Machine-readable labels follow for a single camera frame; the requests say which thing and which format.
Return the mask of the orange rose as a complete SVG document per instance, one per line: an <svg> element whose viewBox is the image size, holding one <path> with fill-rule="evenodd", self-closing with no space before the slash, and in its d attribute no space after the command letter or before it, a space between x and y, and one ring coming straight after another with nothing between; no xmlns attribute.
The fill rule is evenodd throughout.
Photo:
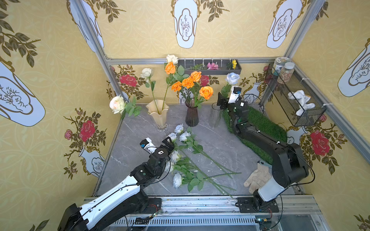
<svg viewBox="0 0 370 231"><path fill-rule="evenodd" d="M211 86L201 87L195 101L195 107L199 107L202 103L208 101L214 94Z"/></svg>
<svg viewBox="0 0 370 231"><path fill-rule="evenodd" d="M179 67L176 66L173 62L165 63L164 68L168 77L166 78L167 89L165 93L165 97L167 95L167 91L171 88L172 91L177 92L178 94L183 93L183 80L190 77L189 74L185 73L185 69L182 65Z"/></svg>
<svg viewBox="0 0 370 231"><path fill-rule="evenodd" d="M197 98L199 94L199 90L201 88L200 85L200 79L201 79L202 73L200 71L194 71L191 73L190 78L193 82L193 86L190 88L191 92L193 93L194 97Z"/></svg>

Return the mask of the pale blue white rose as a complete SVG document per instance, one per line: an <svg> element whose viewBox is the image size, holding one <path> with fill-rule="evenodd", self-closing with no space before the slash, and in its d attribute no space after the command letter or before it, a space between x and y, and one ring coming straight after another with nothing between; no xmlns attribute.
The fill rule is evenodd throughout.
<svg viewBox="0 0 370 231"><path fill-rule="evenodd" d="M236 74L234 72L227 74L226 76L226 85L221 89L221 94L223 97L227 98L232 86L236 85L238 83L238 80L240 79L239 74Z"/></svg>

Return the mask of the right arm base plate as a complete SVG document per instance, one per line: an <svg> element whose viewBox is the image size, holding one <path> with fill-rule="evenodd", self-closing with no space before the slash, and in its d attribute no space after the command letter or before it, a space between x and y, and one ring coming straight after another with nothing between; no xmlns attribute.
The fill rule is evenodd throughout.
<svg viewBox="0 0 370 231"><path fill-rule="evenodd" d="M254 197L238 197L235 206L240 213L278 213L279 208L276 200L265 202Z"/></svg>

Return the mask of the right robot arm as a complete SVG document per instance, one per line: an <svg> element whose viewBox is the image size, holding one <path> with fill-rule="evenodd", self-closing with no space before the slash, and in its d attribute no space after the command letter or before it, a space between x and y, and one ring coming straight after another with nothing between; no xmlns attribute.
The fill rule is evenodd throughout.
<svg viewBox="0 0 370 231"><path fill-rule="evenodd" d="M217 105L228 114L229 125L234 134L262 149L272 158L272 178L253 193L256 207L274 201L290 186L309 175L310 165L306 162L299 145L287 144L273 139L258 130L249 121L247 102L238 97L233 102L218 93Z"/></svg>

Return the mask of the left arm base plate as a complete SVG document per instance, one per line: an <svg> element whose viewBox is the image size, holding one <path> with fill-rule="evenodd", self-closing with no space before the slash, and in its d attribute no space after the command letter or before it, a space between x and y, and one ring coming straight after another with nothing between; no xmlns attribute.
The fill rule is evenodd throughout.
<svg viewBox="0 0 370 231"><path fill-rule="evenodd" d="M138 214L154 214L161 209L162 199L159 197L149 198L144 203L143 207L139 209Z"/></svg>

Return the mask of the orange marigold flower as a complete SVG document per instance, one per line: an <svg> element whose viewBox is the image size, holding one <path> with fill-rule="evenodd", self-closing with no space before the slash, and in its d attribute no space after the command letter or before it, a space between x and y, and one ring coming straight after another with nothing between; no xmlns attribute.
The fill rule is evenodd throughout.
<svg viewBox="0 0 370 231"><path fill-rule="evenodd" d="M178 81L176 83L174 83L171 87L171 90L174 91L174 92L179 92L182 90L182 82Z"/></svg>

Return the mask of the cream white rose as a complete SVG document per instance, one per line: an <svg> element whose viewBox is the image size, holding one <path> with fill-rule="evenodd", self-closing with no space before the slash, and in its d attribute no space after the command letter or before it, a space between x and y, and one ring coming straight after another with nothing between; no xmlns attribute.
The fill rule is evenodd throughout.
<svg viewBox="0 0 370 231"><path fill-rule="evenodd" d="M166 87L166 90L165 90L165 95L164 95L163 103L162 103L162 108L163 109L164 109L165 100L166 100L166 96L167 96L167 92L168 92L169 87L177 82L174 75L176 74L176 70L177 70L178 57L173 55L173 54L168 54L166 56L166 61L167 62L165 64L164 70L165 70L165 73L167 74L167 78L166 78L167 87Z"/></svg>
<svg viewBox="0 0 370 231"><path fill-rule="evenodd" d="M144 79L145 86L147 88L150 88L151 94L152 94L152 97L153 97L153 101L154 101L154 104L155 104L155 107L156 107L156 110L157 110L157 113L160 114L160 111L159 111L159 108L158 108L158 104L157 104L156 98L154 96L154 89L155 89L156 81L155 80L152 80L153 69L152 68L144 68L142 70L142 73L140 74L140 76Z"/></svg>
<svg viewBox="0 0 370 231"><path fill-rule="evenodd" d="M136 104L136 99L132 102L127 102L122 96L114 97L109 106L114 114L120 114L120 120L124 120L126 116L138 116L141 114L141 106Z"/></svg>

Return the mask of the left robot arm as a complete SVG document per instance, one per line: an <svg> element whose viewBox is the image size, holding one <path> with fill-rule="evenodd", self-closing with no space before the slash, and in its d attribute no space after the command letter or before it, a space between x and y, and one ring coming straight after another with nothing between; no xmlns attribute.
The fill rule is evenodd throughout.
<svg viewBox="0 0 370 231"><path fill-rule="evenodd" d="M100 197L78 207L69 206L58 226L59 231L102 231L120 218L143 211L149 202L144 189L164 179L166 161L174 150L169 139L163 140L121 183Z"/></svg>

